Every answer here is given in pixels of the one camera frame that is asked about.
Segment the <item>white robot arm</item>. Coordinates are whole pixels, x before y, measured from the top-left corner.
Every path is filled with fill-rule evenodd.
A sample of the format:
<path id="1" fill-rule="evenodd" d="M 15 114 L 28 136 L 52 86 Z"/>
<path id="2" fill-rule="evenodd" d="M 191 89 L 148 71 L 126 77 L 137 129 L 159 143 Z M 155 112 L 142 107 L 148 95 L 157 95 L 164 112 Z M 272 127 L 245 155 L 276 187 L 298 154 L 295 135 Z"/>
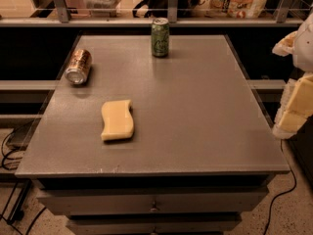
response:
<path id="1" fill-rule="evenodd" d="M 293 65 L 304 72 L 301 78 L 288 80 L 274 120 L 274 136 L 289 139 L 313 116 L 313 15 L 279 41 L 272 52 L 292 55 Z"/>

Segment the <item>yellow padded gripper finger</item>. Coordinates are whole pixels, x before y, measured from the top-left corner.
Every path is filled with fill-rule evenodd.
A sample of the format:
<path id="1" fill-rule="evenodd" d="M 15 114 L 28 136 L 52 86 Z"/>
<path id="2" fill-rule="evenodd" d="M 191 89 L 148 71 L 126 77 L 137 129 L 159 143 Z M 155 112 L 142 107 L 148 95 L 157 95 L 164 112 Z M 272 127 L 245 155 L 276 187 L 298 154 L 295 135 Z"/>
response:
<path id="1" fill-rule="evenodd" d="M 313 116 L 313 74 L 298 80 L 289 79 L 285 85 L 280 108 L 272 132 L 276 138 L 289 139 Z"/>
<path id="2" fill-rule="evenodd" d="M 293 43 L 296 37 L 297 31 L 293 31 L 283 39 L 281 39 L 272 49 L 272 53 L 278 56 L 285 57 L 294 53 Z"/>

